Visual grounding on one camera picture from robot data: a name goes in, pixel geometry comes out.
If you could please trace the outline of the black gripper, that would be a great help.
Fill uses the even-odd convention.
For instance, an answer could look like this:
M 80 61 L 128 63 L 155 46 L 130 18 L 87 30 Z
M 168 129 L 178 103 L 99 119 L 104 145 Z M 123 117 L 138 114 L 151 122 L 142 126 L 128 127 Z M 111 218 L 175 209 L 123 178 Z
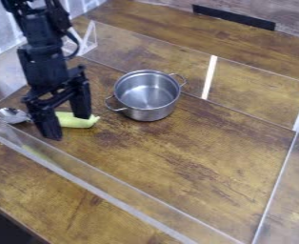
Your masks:
M 30 44 L 18 49 L 18 57 L 31 90 L 22 98 L 42 136 L 63 139 L 63 129 L 55 109 L 70 102 L 74 115 L 88 119 L 92 115 L 91 85 L 86 67 L 68 68 L 63 50 L 35 48 Z

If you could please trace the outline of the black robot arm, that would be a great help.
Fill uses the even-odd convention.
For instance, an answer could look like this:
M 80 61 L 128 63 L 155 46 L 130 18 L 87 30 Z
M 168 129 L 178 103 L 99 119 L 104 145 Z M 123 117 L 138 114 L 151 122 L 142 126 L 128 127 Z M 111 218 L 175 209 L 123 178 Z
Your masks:
M 68 68 L 80 43 L 68 31 L 70 13 L 59 0 L 44 0 L 46 6 L 32 8 L 36 0 L 2 0 L 14 15 L 27 44 L 18 48 L 18 56 L 31 90 L 22 98 L 42 135 L 63 139 L 63 130 L 55 109 L 67 101 L 76 118 L 92 115 L 91 84 L 86 67 Z

